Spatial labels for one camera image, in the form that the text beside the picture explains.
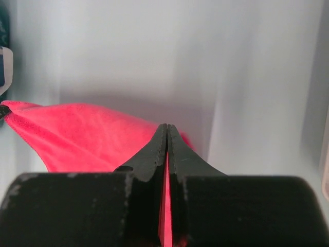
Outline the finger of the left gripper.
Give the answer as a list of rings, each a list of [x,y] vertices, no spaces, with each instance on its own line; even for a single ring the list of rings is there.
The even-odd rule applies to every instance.
[[[6,105],[0,105],[0,121],[4,120],[4,118],[10,114],[10,108]]]

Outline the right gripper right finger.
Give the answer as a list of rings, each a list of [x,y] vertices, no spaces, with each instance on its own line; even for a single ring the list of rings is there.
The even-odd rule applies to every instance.
[[[309,184],[290,176],[226,175],[168,125],[174,246],[328,246]]]

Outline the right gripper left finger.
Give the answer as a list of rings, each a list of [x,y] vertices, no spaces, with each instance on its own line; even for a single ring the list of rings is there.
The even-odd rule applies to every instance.
[[[1,205],[1,246],[161,246],[167,125],[102,173],[23,173]]]

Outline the white blue patterned towel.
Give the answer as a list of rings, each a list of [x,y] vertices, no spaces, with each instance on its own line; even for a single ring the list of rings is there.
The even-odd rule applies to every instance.
[[[1,95],[11,86],[13,81],[13,52],[1,46]]]

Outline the pink red towel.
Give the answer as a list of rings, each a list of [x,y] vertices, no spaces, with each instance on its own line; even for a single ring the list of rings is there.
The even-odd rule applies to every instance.
[[[38,154],[49,172],[108,172],[129,160],[157,125],[105,107],[42,106],[6,100],[5,122]]]

